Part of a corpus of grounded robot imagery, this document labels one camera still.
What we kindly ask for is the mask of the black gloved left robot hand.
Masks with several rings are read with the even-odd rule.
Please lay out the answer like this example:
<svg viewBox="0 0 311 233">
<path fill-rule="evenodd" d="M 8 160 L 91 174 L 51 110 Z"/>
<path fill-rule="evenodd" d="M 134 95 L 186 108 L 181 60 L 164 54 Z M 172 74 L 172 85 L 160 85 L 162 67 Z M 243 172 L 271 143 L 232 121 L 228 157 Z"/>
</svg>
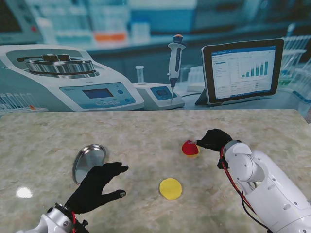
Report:
<svg viewBox="0 0 311 233">
<path fill-rule="evenodd" d="M 121 162 L 105 163 L 94 166 L 80 183 L 80 186 L 70 196 L 65 206 L 75 214 L 85 214 L 111 201 L 126 195 L 124 190 L 103 194 L 103 188 L 116 176 L 126 172 L 128 165 Z"/>
</svg>

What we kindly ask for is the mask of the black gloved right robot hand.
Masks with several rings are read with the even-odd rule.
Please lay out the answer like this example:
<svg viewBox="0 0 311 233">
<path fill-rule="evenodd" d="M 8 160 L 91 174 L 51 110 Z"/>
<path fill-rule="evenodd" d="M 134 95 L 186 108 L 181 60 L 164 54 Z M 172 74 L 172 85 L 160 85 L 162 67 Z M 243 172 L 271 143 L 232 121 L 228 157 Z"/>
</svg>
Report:
<svg viewBox="0 0 311 233">
<path fill-rule="evenodd" d="M 232 137 L 226 132 L 220 129 L 211 129 L 206 132 L 202 139 L 196 140 L 195 143 L 202 148 L 220 152 L 230 141 L 232 141 Z"/>
</svg>

